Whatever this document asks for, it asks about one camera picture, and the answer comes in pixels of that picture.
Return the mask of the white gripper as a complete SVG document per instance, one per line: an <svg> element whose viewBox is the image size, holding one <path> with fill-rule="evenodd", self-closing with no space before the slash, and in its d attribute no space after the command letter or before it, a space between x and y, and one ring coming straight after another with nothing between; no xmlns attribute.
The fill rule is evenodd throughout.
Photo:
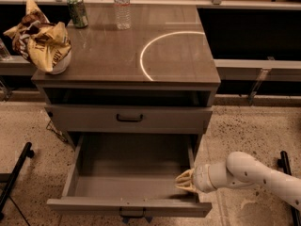
<svg viewBox="0 0 301 226"><path fill-rule="evenodd" d="M191 193L197 190L204 193L215 191L215 187L210 180L209 164L198 165L194 169L188 169L176 177L176 187Z"/></svg>

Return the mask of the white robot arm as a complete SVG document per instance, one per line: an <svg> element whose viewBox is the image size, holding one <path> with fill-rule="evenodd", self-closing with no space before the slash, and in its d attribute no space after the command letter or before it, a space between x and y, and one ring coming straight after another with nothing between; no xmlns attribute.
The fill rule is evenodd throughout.
<svg viewBox="0 0 301 226"><path fill-rule="evenodd" d="M232 152L222 162L197 165L180 174L175 183L178 189L192 193L259 185L301 210L301 180L265 166L248 153Z"/></svg>

